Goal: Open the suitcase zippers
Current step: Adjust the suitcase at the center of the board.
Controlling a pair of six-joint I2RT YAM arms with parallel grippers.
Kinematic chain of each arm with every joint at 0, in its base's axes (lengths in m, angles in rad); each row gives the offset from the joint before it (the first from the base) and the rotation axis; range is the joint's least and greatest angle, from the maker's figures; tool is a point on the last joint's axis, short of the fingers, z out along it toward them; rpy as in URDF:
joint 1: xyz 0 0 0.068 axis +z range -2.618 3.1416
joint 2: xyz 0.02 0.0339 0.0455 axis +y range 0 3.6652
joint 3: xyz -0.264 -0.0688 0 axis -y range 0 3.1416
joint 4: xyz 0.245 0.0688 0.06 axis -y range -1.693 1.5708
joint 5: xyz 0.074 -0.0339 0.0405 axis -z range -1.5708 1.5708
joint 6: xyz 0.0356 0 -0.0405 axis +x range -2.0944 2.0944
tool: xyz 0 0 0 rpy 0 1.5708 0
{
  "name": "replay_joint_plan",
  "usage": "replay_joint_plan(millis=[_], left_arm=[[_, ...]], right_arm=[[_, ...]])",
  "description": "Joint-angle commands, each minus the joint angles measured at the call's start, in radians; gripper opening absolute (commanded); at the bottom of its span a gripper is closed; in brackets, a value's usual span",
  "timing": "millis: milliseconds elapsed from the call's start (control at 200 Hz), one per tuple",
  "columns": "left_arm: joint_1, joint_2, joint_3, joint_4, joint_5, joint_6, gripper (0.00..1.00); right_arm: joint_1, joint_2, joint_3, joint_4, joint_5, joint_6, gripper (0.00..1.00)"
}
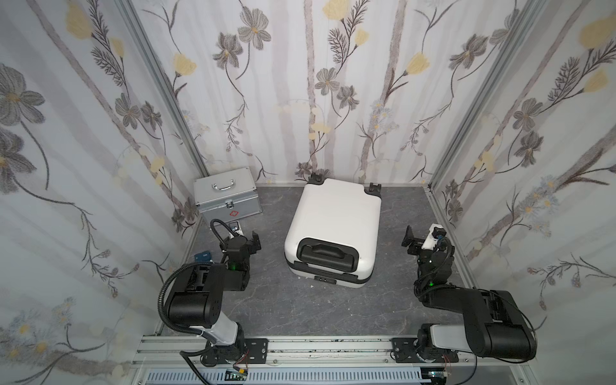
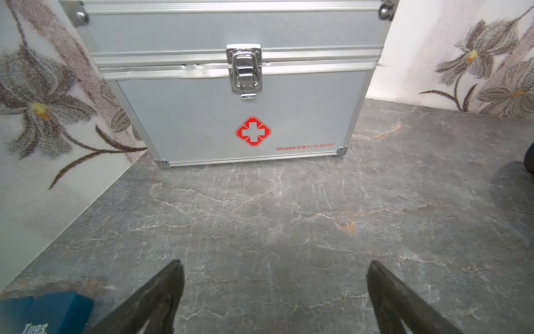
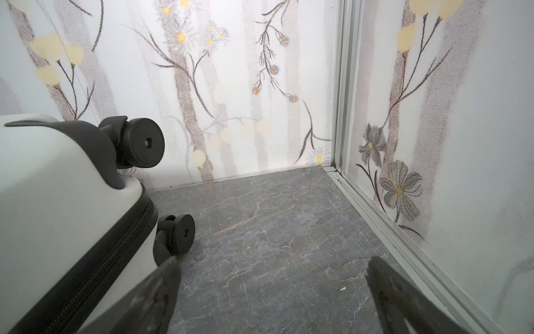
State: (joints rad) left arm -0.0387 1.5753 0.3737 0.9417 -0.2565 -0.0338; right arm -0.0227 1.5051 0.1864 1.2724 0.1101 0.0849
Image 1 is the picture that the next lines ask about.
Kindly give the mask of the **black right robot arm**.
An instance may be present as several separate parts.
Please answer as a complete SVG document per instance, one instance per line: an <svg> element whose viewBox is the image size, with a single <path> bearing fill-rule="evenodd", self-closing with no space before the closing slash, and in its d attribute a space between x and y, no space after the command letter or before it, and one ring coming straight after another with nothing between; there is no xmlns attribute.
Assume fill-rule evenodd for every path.
<svg viewBox="0 0 616 385"><path fill-rule="evenodd" d="M401 245L416 257L413 293L418 301L427 308L461 315L462 324L423 324L411 341L392 344L398 363L409 359L452 362L459 352L507 364L535 358L536 332L509 292L449 282L456 248L442 226L432 225L425 238L416 237L408 226Z"/></svg>

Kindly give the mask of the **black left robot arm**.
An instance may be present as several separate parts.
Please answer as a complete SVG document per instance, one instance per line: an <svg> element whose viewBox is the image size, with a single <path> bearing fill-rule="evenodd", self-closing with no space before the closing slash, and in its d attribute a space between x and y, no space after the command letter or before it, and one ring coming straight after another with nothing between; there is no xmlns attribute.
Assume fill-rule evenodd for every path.
<svg viewBox="0 0 616 385"><path fill-rule="evenodd" d="M247 237L220 219L210 221L210 229L219 241L221 261L194 261L173 272L160 289L157 311L168 329L205 340L200 351L179 352L201 383L209 381L197 368L196 358L204 367L230 364L231 379L242 381L248 377L252 344L257 344L261 363L269 341L246 339L241 324L223 313L222 302L226 291L248 287L250 257L261 250L260 237L256 232Z"/></svg>

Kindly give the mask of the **white hard-shell suitcase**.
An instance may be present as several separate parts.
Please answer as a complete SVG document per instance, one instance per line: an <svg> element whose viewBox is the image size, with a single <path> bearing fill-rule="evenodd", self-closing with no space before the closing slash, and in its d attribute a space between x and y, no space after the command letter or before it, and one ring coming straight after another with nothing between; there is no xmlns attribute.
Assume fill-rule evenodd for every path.
<svg viewBox="0 0 616 385"><path fill-rule="evenodd" d="M313 175L304 186L284 243L299 277L360 288L372 278L382 186Z"/></svg>

